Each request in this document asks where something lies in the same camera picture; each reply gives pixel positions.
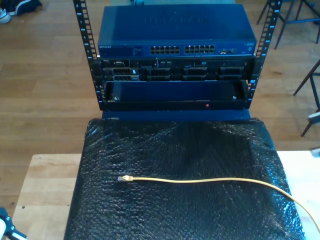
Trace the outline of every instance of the sneaker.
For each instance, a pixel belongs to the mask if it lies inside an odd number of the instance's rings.
[[[15,6],[12,4],[12,0],[2,0],[1,8],[6,10],[6,13],[10,16],[16,15]]]
[[[0,24],[6,24],[6,23],[10,22],[10,20],[11,20],[11,17],[6,12],[6,10],[0,8]]]
[[[42,6],[39,0],[2,0],[1,2],[1,7],[6,9],[10,16],[33,12],[38,6]]]

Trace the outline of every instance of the chair leg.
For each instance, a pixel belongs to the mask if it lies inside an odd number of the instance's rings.
[[[308,81],[308,79],[310,78],[310,76],[312,76],[312,74],[314,74],[315,70],[320,66],[320,59],[319,61],[313,66],[313,68],[310,70],[310,72],[305,76],[305,78],[302,80],[302,82],[300,83],[300,85],[298,86],[298,88],[295,90],[293,96],[295,96],[300,89],[306,84],[306,82]]]
[[[262,9],[262,12],[261,12],[261,14],[259,16],[259,19],[256,22],[257,25],[260,23],[260,20],[262,19],[262,16],[265,14],[265,11],[266,11],[267,7],[268,7],[268,0],[266,0],[265,5],[264,5],[264,7]]]
[[[298,20],[298,17],[299,17],[299,14],[300,14],[300,11],[301,11],[301,8],[302,8],[302,4],[304,2],[302,0],[300,0],[300,5],[299,5],[299,8],[298,8],[298,12],[296,13],[296,16],[295,16],[295,20],[297,21]]]
[[[312,121],[309,121],[308,125],[303,130],[303,133],[301,134],[301,137],[304,137],[306,135],[306,133],[308,132],[308,130],[311,127],[311,125],[312,125]]]
[[[310,76],[310,83],[311,83],[312,92],[313,92],[313,96],[314,96],[316,107],[317,107],[317,109],[320,109],[319,97],[318,97],[318,93],[317,93],[314,77],[312,75]]]
[[[316,37],[316,44],[319,43],[319,38],[320,38],[320,24],[319,24],[319,30],[318,30],[318,36]]]
[[[292,12],[292,9],[293,9],[293,7],[294,7],[294,4],[295,4],[295,1],[294,1],[294,0],[291,0],[291,4],[290,4],[290,7],[289,7],[289,11],[288,11],[288,13],[286,14],[285,20],[284,20],[283,25],[282,25],[282,28],[281,28],[281,32],[280,32],[280,34],[279,34],[278,40],[276,41],[276,45],[275,45],[275,48],[274,48],[274,49],[277,49],[278,44],[279,44],[279,42],[280,42],[280,39],[281,39],[281,37],[282,37],[282,34],[284,34],[284,31],[285,31],[285,28],[286,28],[288,19],[289,19],[289,17],[290,17],[290,14],[291,14],[291,12]]]

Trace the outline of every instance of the black bubble wrap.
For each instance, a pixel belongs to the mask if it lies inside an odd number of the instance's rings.
[[[238,177],[290,192],[272,139],[243,122],[92,120],[65,240],[303,240],[293,202],[247,182],[118,182]]]

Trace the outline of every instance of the wooden table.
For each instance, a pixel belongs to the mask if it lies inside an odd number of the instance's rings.
[[[320,159],[309,151],[279,151],[291,193],[320,224]],[[13,216],[30,240],[62,240],[81,154],[34,155]],[[319,239],[310,217],[297,206],[307,240]]]

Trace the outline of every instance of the cable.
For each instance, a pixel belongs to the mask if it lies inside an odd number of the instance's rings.
[[[265,181],[259,181],[255,179],[249,179],[249,178],[239,178],[239,177],[220,177],[220,178],[208,178],[208,179],[199,179],[199,180],[170,180],[170,179],[163,179],[163,178],[135,177],[135,176],[128,176],[128,175],[119,176],[118,181],[119,182],[152,181],[152,182],[163,182],[163,183],[171,183],[171,184],[199,184],[199,183],[208,183],[208,182],[238,181],[238,182],[248,182],[248,183],[265,185],[267,187],[277,190],[278,192],[282,193],[292,201],[296,202],[300,207],[302,207],[306,211],[306,213],[310,216],[310,218],[312,219],[314,225],[316,226],[320,234],[320,226],[317,224],[312,214],[303,206],[301,202],[296,200],[293,196],[291,196],[289,193],[282,190],[281,188],[275,185],[272,185],[270,183],[267,183]]]

